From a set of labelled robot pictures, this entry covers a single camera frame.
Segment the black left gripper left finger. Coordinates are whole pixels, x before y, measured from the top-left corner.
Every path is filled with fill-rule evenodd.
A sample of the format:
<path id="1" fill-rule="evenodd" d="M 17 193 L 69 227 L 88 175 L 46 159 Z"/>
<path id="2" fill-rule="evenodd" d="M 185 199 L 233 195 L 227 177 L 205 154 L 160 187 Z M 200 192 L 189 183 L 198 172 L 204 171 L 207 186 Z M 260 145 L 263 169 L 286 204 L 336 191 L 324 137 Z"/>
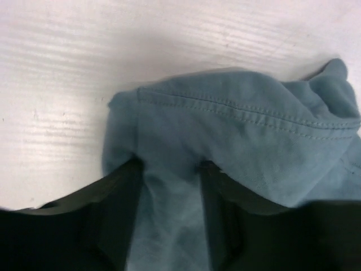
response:
<path id="1" fill-rule="evenodd" d="M 1 269 L 125 270 L 142 182 L 131 159 L 40 208 L 1 210 Z"/>

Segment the teal blue t shirt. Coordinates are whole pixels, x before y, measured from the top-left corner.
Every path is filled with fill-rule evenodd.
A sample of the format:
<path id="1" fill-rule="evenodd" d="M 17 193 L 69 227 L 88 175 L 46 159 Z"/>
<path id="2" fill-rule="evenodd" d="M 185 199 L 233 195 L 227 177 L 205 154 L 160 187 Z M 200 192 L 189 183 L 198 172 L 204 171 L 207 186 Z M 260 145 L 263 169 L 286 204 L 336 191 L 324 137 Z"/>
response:
<path id="1" fill-rule="evenodd" d="M 216 71 L 116 94 L 103 173 L 143 163 L 127 270 L 211 270 L 199 173 L 206 161 L 283 207 L 360 203 L 359 128 L 341 59 L 302 81 Z"/>

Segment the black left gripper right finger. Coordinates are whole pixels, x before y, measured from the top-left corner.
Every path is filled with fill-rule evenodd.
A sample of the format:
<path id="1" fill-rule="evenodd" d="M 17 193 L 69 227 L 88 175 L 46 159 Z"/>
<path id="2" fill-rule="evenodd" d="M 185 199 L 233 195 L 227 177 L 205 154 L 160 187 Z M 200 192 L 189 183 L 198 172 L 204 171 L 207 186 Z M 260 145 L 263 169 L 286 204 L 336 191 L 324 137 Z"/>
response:
<path id="1" fill-rule="evenodd" d="M 359 270 L 360 203 L 273 203 L 199 167 L 211 270 Z"/>

